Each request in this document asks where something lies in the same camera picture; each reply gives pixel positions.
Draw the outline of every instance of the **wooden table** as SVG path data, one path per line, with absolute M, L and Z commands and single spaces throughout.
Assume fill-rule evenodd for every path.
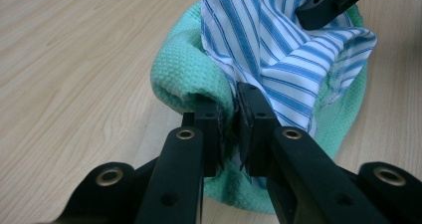
M 0 223 L 54 220 L 94 167 L 139 167 L 181 117 L 149 84 L 158 49 L 197 0 L 0 0 Z M 378 36 L 367 96 L 336 162 L 422 178 L 422 0 L 362 0 Z M 204 223 L 278 223 L 205 200 Z

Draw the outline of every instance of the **green towel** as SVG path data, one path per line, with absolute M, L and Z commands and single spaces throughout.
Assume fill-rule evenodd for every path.
M 356 6 L 347 11 L 354 26 L 362 26 Z M 177 112 L 193 112 L 196 95 L 217 102 L 223 109 L 226 126 L 234 115 L 233 98 L 225 74 L 205 54 L 201 43 L 200 3 L 194 4 L 179 19 L 165 39 L 151 69 L 155 95 Z M 325 105 L 328 79 L 320 87 L 314 106 L 318 130 L 316 142 L 334 157 L 355 120 L 366 88 L 366 66 L 345 94 L 331 105 Z M 239 208 L 274 213 L 267 190 L 250 184 L 250 177 L 239 171 L 230 160 L 217 177 L 205 180 L 204 194 Z

